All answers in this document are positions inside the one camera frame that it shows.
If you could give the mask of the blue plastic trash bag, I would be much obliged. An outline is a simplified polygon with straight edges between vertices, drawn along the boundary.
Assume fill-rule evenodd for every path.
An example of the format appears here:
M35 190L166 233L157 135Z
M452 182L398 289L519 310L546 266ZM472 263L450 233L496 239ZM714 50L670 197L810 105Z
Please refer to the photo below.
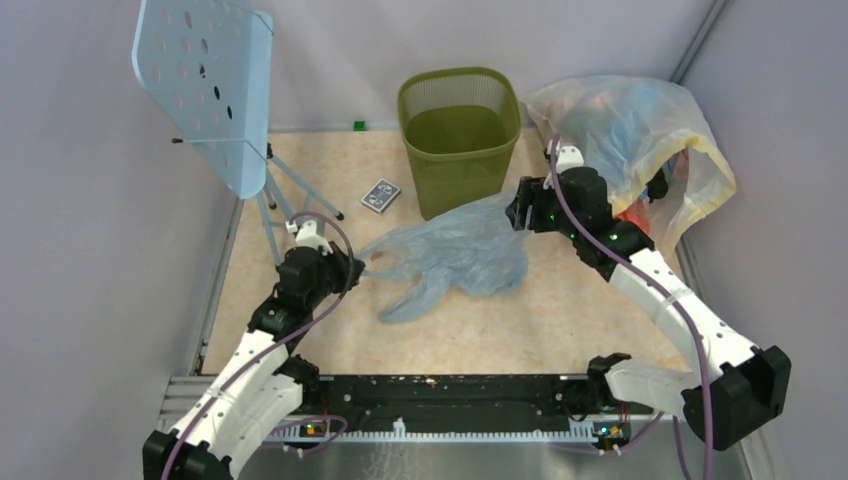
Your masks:
M514 196L506 191L472 201L428 221L397 227L362 248L357 254L361 260L376 254L391 258L384 268L368 266L366 276L417 281L383 308L378 319L387 324L416 320L453 286L480 297L518 287L528 272L524 241L529 232L514 230L506 215Z

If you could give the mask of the green mesh trash bin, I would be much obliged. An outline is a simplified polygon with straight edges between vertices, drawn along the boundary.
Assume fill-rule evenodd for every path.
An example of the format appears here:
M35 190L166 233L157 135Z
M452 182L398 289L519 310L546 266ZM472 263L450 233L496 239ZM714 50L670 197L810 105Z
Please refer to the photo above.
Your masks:
M417 74L398 90L397 116L423 219L501 191L522 130L505 75L480 66Z

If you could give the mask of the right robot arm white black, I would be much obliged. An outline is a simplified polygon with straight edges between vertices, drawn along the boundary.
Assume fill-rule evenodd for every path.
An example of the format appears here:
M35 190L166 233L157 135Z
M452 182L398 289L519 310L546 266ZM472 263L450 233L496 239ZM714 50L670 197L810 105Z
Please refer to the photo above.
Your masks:
M512 227L567 237L579 259L647 314L691 368L683 373L623 353L597 356L587 370L589 404L612 412L631 402L681 417L716 451L780 416L789 356L778 346L757 346L720 319L638 226L612 215L606 182L594 169L571 168L558 181L521 178L505 209Z

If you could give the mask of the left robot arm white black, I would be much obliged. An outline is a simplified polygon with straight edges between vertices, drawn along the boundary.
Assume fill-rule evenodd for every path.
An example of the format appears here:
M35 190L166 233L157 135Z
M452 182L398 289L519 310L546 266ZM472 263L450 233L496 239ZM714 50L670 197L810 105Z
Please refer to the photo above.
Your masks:
M319 404L320 386L290 356L328 297L358 284L363 261L330 242L289 250L272 293L253 313L232 357L189 411L142 447L145 479L236 479L286 416Z

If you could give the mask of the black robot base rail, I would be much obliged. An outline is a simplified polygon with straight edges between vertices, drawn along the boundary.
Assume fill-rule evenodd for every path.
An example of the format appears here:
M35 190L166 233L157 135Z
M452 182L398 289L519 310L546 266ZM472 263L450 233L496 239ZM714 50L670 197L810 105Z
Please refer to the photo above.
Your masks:
M595 415L650 408L601 395L585 376L335 375L304 389L299 415L345 418L351 432L383 432L403 421L411 433L563 432Z

